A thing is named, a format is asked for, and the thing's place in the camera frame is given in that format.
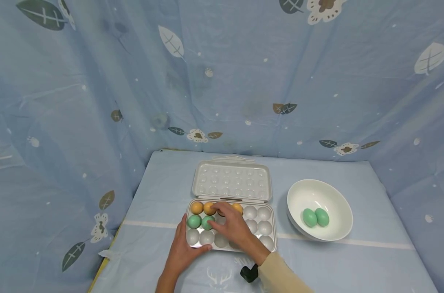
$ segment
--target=white plastic egg carton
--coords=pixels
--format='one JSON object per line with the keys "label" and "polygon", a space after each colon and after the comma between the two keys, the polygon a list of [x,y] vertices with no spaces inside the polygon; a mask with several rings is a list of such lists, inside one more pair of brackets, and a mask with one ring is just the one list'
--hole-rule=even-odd
{"label": "white plastic egg carton", "polygon": [[[211,161],[201,161],[197,166],[192,191],[197,198],[188,205],[188,218],[192,215],[191,204],[196,201],[202,204],[208,201],[239,203],[250,231],[271,252],[277,249],[274,210],[266,203],[272,197],[268,167],[235,155],[213,157]],[[206,214],[202,212],[200,216],[203,219]],[[217,223],[225,223],[224,216],[218,213],[212,216]],[[214,229],[204,230],[201,226],[190,229],[188,225],[186,229],[186,240],[191,247],[212,244],[216,250],[241,251]]]}

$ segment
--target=light blue tablecloth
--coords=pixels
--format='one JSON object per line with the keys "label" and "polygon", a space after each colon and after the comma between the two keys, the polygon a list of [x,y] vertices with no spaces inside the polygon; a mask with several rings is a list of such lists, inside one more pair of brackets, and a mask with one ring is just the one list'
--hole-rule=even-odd
{"label": "light blue tablecloth", "polygon": [[[157,151],[147,166],[108,263],[93,292],[153,292],[176,224],[186,211],[197,164],[217,154]],[[317,292],[437,292],[385,189],[367,162],[340,163],[256,157],[271,172],[278,252]],[[308,241],[287,218],[286,196],[301,179],[338,189],[354,213],[354,227],[338,243]],[[251,260],[241,253],[211,251],[179,279],[177,292],[267,292],[240,277]]]}

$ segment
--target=black object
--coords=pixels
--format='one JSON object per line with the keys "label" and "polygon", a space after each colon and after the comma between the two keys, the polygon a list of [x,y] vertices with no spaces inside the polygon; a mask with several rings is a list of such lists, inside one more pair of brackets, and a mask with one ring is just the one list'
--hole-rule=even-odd
{"label": "black object", "polygon": [[255,263],[251,269],[244,266],[240,271],[240,275],[245,279],[245,281],[252,283],[254,280],[256,280],[256,278],[258,278],[258,265]]}

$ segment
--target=orange egg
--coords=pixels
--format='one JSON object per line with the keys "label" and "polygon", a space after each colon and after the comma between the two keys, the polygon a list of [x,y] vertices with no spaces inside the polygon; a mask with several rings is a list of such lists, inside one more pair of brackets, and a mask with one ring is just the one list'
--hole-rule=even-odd
{"label": "orange egg", "polygon": [[212,216],[213,214],[215,214],[215,209],[213,209],[213,208],[211,208],[211,206],[213,205],[214,203],[212,203],[212,202],[210,202],[210,201],[208,201],[207,203],[205,203],[204,204],[204,213],[207,215],[207,216]]}
{"label": "orange egg", "polygon": [[238,210],[238,211],[240,212],[240,214],[243,215],[243,207],[242,207],[239,203],[234,203],[234,204],[232,204],[232,207],[233,207],[235,210]]}
{"label": "orange egg", "polygon": [[200,201],[195,201],[194,203],[191,204],[190,211],[195,215],[199,215],[200,213],[202,213],[202,210],[203,206]]}

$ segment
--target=light blue fabric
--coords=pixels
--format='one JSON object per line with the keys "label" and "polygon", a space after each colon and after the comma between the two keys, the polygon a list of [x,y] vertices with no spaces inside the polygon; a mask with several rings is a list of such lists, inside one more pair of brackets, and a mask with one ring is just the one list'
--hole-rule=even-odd
{"label": "light blue fabric", "polygon": [[160,148],[370,160],[444,292],[444,0],[0,0],[0,292],[83,292]]}

